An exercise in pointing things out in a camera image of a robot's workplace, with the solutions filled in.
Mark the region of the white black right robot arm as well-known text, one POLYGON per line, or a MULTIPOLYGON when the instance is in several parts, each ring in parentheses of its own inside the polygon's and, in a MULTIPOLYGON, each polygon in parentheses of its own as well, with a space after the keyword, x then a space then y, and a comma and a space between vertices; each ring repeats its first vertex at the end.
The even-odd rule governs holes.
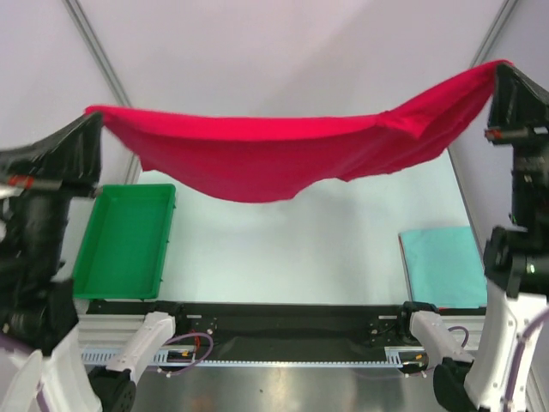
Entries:
POLYGON ((485 130, 513 148, 513 229, 495 227, 483 255, 487 308, 470 355, 432 304, 407 301, 395 323, 405 344, 420 343, 434 366, 433 389, 448 411, 524 411, 528 373, 548 319, 548 92, 500 63, 485 130))

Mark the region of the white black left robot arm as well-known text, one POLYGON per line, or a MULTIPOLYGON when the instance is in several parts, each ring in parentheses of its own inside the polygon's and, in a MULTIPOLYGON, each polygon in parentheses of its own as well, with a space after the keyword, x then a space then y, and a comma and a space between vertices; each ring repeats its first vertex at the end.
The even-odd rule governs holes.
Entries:
POLYGON ((76 197, 93 197, 101 173, 99 113, 1 153, 1 336, 23 347, 4 411, 129 411, 157 351, 182 342, 189 321, 151 312, 106 365, 87 370, 78 339, 72 281, 56 280, 76 197))

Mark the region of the red t-shirt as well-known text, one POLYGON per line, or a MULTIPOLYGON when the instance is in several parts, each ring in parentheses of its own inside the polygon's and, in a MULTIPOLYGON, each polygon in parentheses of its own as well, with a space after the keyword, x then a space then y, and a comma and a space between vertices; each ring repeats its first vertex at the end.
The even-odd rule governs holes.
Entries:
POLYGON ((492 96, 498 63, 466 70, 397 108, 323 118, 204 117, 94 105, 144 171, 211 197, 288 200, 325 179, 390 174, 437 158, 492 96))

